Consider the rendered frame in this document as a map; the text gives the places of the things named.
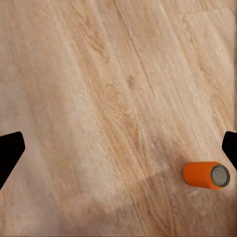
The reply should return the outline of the can of soda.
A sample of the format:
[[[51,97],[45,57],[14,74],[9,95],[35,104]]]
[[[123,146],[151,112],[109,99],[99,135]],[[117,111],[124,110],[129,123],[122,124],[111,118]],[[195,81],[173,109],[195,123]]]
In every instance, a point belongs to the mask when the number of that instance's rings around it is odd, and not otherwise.
[[[184,180],[191,186],[223,189],[230,182],[230,172],[217,161],[189,162],[183,168]]]

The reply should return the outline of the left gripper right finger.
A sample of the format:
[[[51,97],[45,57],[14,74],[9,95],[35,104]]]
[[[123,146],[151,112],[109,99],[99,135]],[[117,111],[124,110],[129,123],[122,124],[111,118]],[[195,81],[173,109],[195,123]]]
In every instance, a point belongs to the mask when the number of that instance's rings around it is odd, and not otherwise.
[[[225,133],[222,149],[237,170],[237,133],[230,131]]]

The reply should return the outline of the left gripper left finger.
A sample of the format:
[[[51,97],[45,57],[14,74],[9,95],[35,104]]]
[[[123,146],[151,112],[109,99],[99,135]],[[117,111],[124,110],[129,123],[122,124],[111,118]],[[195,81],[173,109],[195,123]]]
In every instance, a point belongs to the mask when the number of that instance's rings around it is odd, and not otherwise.
[[[25,151],[20,131],[0,136],[0,190]]]

